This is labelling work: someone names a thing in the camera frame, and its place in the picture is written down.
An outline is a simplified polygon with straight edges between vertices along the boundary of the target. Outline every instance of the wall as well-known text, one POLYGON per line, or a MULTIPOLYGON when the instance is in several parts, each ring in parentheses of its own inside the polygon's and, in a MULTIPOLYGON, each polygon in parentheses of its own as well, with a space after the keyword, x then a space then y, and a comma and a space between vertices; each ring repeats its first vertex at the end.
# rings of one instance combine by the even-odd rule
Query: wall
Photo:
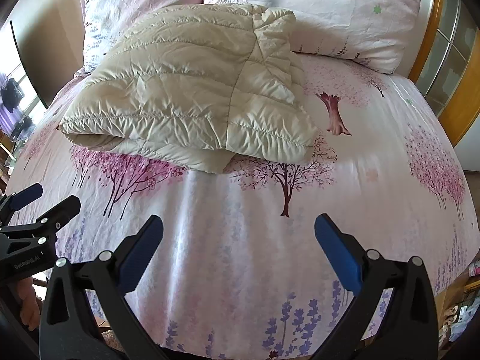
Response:
POLYGON ((463 170, 480 172, 480 115, 455 146, 463 170))
POLYGON ((412 69, 420 46, 422 45, 433 3, 434 0, 421 0, 417 22, 415 23, 412 36, 410 37, 410 45, 405 49, 405 54, 403 55, 400 65, 395 70, 395 73, 404 77, 409 75, 410 69, 412 69))
POLYGON ((19 0, 10 20, 27 74, 50 104, 83 65, 80 0, 19 0))

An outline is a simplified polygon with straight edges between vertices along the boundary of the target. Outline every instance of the mattress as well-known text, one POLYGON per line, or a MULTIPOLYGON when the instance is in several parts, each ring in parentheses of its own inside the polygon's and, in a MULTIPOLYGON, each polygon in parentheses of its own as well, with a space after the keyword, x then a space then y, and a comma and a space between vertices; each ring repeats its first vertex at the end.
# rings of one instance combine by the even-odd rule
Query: mattress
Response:
MULTIPOLYGON (((138 156, 87 151, 58 131, 79 72, 28 141, 8 193, 39 182, 43 197, 11 224, 32 222, 73 194, 80 214, 58 233, 72 262, 114 250, 151 214, 164 238, 126 298, 155 342, 219 359, 312 354, 353 295, 315 240, 323 212, 365 249, 423 258, 434 293, 480 247, 477 219, 453 148, 411 81, 352 61, 301 55, 305 108, 321 134, 310 163, 237 156, 212 175, 138 156)), ((365 337, 376 332, 386 290, 365 337)), ((102 316, 94 294, 94 312, 102 316)))

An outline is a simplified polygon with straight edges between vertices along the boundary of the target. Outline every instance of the quilted jacket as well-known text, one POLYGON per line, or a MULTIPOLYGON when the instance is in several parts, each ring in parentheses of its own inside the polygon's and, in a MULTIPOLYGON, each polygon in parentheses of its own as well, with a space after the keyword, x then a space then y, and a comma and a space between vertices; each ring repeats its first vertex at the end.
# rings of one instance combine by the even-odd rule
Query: quilted jacket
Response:
POLYGON ((98 151, 222 173, 235 153, 309 159, 295 16, 258 5, 177 5, 129 29, 64 115, 60 130, 98 151))

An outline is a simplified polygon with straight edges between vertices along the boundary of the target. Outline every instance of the pink floral bedsheet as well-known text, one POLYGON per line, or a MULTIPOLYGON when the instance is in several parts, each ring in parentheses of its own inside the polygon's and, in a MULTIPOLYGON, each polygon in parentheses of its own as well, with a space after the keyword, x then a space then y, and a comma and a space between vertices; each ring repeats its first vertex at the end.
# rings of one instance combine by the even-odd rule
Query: pink floral bedsheet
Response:
MULTIPOLYGON (((434 292, 480 247, 470 192, 450 142, 407 79, 351 61, 302 55, 306 109, 321 129, 312 161, 237 156, 225 174, 139 156, 87 151, 57 130, 82 87, 57 95, 19 159, 8 193, 39 182, 43 197, 15 215, 27 223, 70 194, 80 214, 58 233, 73 262, 113 250, 151 214, 164 239, 131 308, 159 344, 218 359, 312 354, 352 299, 314 237, 327 212, 364 248, 423 258, 434 292)), ((382 296, 365 335, 386 311, 382 296)), ((90 294, 94 311, 98 299, 90 294)))

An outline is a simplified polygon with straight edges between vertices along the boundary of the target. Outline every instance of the screw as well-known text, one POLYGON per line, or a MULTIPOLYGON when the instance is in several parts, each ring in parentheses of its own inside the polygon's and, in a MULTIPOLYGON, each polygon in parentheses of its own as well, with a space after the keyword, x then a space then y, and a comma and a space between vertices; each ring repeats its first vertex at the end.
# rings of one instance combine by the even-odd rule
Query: screw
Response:
POLYGON ((371 260, 378 260, 380 258, 380 253, 375 249, 370 249, 367 251, 367 257, 371 260))
POLYGON ((98 255, 98 258, 100 259, 100 261, 108 261, 112 258, 112 252, 109 250, 104 250, 98 255))
POLYGON ((55 263, 55 265, 58 268, 62 268, 66 263, 67 263, 67 259, 65 257, 61 257, 61 258, 57 259, 57 262, 55 263))
POLYGON ((422 266, 423 260, 419 256, 413 256, 412 263, 414 263, 416 266, 422 266))

